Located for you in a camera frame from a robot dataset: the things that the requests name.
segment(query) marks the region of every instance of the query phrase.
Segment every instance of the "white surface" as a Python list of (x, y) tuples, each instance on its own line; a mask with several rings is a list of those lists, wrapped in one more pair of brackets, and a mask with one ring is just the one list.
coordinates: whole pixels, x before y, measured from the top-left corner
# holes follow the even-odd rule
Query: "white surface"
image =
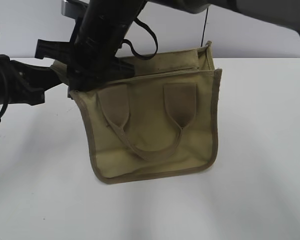
[(300, 240), (300, 59), (215, 65), (219, 152), (200, 174), (105, 185), (65, 86), (9, 106), (0, 240)]
[[(159, 51), (166, 52), (199, 47), (204, 16), (148, 3), (140, 19), (156, 33)], [(69, 41), (74, 24), (61, 15), (61, 0), (0, 0), (0, 54), (33, 57), (38, 39)], [(136, 24), (127, 38), (141, 53), (154, 51), (153, 39)], [(218, 58), (300, 57), (296, 32), (216, 6), (209, 11), (205, 40), (214, 41)], [(131, 55), (128, 47), (119, 52), (126, 55)]]

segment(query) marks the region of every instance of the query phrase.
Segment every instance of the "black strap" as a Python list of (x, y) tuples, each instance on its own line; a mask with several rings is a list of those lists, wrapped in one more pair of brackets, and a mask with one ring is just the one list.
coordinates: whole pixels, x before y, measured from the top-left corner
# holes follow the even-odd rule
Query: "black strap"
[(158, 52), (158, 48), (159, 48), (159, 45), (158, 45), (158, 39), (157, 39), (157, 36), (156, 34), (151, 30), (151, 28), (145, 24), (144, 22), (140, 21), (138, 18), (136, 18), (135, 20), (135, 23), (138, 24), (140, 27), (142, 27), (143, 29), (145, 29), (152, 37), (153, 37), (153, 40), (154, 40), (154, 43), (155, 43), (155, 47), (156, 47), (156, 50), (154, 52), (154, 54), (151, 54), (151, 55), (141, 55), (139, 53), (136, 52), (136, 50), (134, 49), (134, 46), (132, 45), (132, 43), (128, 40), (128, 39), (124, 39), (122, 41), (123, 44), (128, 44), (130, 46), (130, 49), (131, 49), (131, 52), (132, 54), (138, 58), (138, 59), (141, 59), (141, 60), (150, 60), (152, 59)]

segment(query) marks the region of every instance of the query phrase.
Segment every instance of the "canvas bag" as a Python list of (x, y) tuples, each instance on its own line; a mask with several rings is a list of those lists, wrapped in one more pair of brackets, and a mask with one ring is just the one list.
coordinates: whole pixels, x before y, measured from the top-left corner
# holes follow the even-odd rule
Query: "canvas bag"
[[(205, 47), (127, 57), (135, 77), (70, 91), (88, 139), (92, 169), (113, 184), (203, 171), (218, 151), (222, 70)], [(54, 70), (60, 75), (58, 66)]]

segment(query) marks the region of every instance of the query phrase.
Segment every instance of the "black plastic part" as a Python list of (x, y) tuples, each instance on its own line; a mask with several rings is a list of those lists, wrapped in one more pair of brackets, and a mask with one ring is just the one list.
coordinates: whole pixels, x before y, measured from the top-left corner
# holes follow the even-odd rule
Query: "black plastic part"
[(150, 0), (149, 2), (165, 5), (191, 14), (201, 13), (209, 6), (208, 0)]
[(39, 67), (10, 61), (6, 55), (0, 55), (0, 105), (5, 103), (5, 83), (8, 86), (8, 104), (29, 104), (31, 106), (45, 102), (45, 91), (61, 84), (58, 75), (49, 67)]
[(58, 60), (64, 64), (71, 63), (71, 46), (69, 42), (45, 41), (39, 39), (36, 45), (35, 58), (50, 58)]
[(91, 0), (74, 44), (77, 63), (103, 73), (145, 0)]

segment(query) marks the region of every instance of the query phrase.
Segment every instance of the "gray object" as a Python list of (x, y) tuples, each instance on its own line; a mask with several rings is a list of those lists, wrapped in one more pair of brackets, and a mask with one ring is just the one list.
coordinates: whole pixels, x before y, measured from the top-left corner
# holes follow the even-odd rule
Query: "gray object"
[(61, 0), (61, 14), (71, 19), (78, 16), (88, 7), (88, 4), (79, 0)]

